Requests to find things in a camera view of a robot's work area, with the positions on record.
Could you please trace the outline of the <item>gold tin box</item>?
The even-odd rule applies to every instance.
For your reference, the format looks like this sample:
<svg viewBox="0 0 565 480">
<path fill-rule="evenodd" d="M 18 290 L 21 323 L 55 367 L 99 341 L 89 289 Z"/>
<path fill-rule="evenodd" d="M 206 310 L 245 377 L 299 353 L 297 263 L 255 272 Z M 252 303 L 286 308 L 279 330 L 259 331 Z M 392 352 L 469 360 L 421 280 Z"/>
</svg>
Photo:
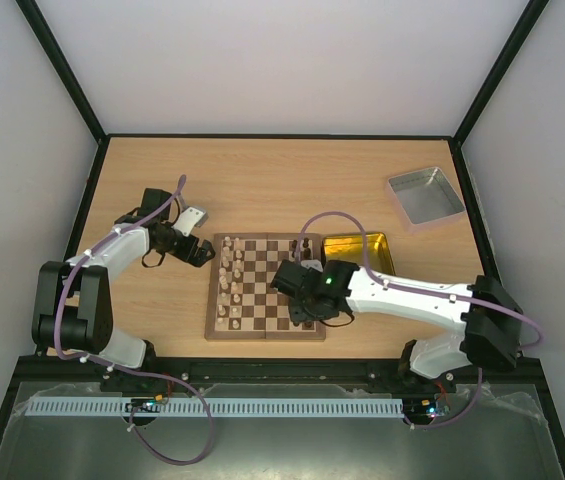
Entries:
<svg viewBox="0 0 565 480">
<path fill-rule="evenodd" d="M 364 254 L 368 255 L 370 268 L 388 275 L 395 274 L 387 236 L 382 232 L 370 232 L 363 241 L 361 234 L 327 236 L 322 241 L 325 261 L 342 260 L 364 265 Z"/>
</svg>

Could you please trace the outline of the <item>wooden chess board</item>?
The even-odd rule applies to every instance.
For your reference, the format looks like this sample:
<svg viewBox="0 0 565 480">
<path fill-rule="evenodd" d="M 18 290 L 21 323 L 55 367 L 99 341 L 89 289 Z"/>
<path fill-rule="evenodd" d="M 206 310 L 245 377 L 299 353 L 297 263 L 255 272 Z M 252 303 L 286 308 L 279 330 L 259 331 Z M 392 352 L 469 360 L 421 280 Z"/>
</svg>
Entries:
<svg viewBox="0 0 565 480">
<path fill-rule="evenodd" d="M 224 246 L 225 236 L 231 246 Z M 243 249 L 234 248 L 241 239 Z M 323 341 L 320 323 L 294 325 L 288 298 L 272 289 L 271 281 L 283 260 L 292 260 L 290 245 L 298 241 L 296 258 L 322 259 L 322 240 L 308 234 L 309 250 L 294 233 L 219 233 L 214 236 L 216 257 L 211 261 L 205 339 L 208 341 Z"/>
</svg>

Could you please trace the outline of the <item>silver tin lid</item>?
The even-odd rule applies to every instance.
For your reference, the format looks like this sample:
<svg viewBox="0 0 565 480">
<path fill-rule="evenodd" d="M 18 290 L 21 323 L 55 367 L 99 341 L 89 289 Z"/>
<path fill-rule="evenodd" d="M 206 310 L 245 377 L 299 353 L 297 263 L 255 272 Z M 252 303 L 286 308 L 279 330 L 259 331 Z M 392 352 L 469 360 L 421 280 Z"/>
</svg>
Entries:
<svg viewBox="0 0 565 480">
<path fill-rule="evenodd" d="M 389 177 L 386 193 L 409 233 L 451 224 L 466 213 L 463 200 L 438 166 Z"/>
</svg>

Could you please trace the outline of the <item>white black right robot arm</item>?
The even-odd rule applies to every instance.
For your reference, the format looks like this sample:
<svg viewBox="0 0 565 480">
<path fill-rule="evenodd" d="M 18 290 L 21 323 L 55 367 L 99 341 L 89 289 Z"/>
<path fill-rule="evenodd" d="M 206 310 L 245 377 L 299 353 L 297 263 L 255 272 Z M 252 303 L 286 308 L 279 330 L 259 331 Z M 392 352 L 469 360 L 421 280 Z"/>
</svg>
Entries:
<svg viewBox="0 0 565 480">
<path fill-rule="evenodd" d="M 497 372 L 517 366 L 522 310 L 490 277 L 479 275 L 471 284 L 428 283 L 342 260 L 285 260 L 271 286 L 288 297 L 295 324 L 374 313 L 443 329 L 435 338 L 415 340 L 404 348 L 398 379 L 412 392 L 469 365 Z"/>
</svg>

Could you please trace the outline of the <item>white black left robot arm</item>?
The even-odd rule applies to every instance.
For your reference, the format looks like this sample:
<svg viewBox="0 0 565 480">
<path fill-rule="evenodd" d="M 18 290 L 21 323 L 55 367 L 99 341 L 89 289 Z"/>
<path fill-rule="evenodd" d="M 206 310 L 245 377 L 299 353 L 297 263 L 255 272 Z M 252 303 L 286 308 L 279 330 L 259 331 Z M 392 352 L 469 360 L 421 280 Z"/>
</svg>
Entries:
<svg viewBox="0 0 565 480">
<path fill-rule="evenodd" d="M 67 260 L 48 261 L 38 274 L 32 340 L 58 357 L 89 360 L 115 369 L 141 372 L 155 364 L 155 347 L 114 326 L 111 285 L 128 266 L 155 252 L 196 268 L 214 258 L 208 240 L 193 234 L 208 218 L 188 206 L 181 192 L 147 188 L 141 204 L 114 221 L 94 246 Z"/>
</svg>

